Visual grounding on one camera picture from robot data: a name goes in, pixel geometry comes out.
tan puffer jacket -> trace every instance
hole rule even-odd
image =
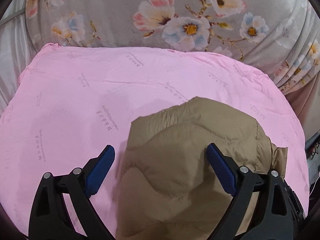
[[[122,160],[117,240],[206,240],[231,195],[205,157],[214,142],[251,171],[284,178],[287,148],[271,143],[249,115],[206,98],[132,122]],[[246,231],[257,194],[238,233]]]

gray fabric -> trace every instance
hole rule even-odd
[[[18,89],[19,75],[36,54],[28,37],[25,4],[13,0],[0,21],[0,116]]]
[[[27,0],[26,11],[38,51],[47,42],[207,50],[259,68],[284,94],[319,71],[307,0]]]
[[[320,130],[320,74],[286,98],[299,118],[306,141],[309,140]]]

floral fabric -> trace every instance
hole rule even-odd
[[[320,20],[308,0],[27,0],[39,51],[145,46],[224,54],[259,68],[284,93],[320,70]]]

metal screw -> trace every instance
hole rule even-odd
[[[240,171],[241,171],[242,173],[247,173],[247,172],[249,171],[249,169],[248,169],[246,166],[241,166],[241,167],[240,167]]]
[[[44,177],[45,179],[50,178],[50,176],[51,176],[51,173],[50,173],[50,172],[46,172],[45,174],[43,174],[43,177]]]
[[[279,173],[278,171],[271,171],[271,175],[274,177],[278,177]]]
[[[81,173],[81,168],[75,168],[74,170],[73,170],[73,174],[75,174],[75,175],[78,175],[78,174],[80,174]]]

pink sheet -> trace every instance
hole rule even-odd
[[[211,98],[258,120],[288,147],[286,181],[308,210],[308,166],[301,125],[260,70],[222,55],[152,48],[76,48],[47,44],[20,76],[0,119],[0,202],[18,229],[28,220],[41,176],[69,173],[107,145],[116,160],[91,201],[114,235],[117,168],[130,123],[139,116]],[[83,232],[67,199],[72,221]]]

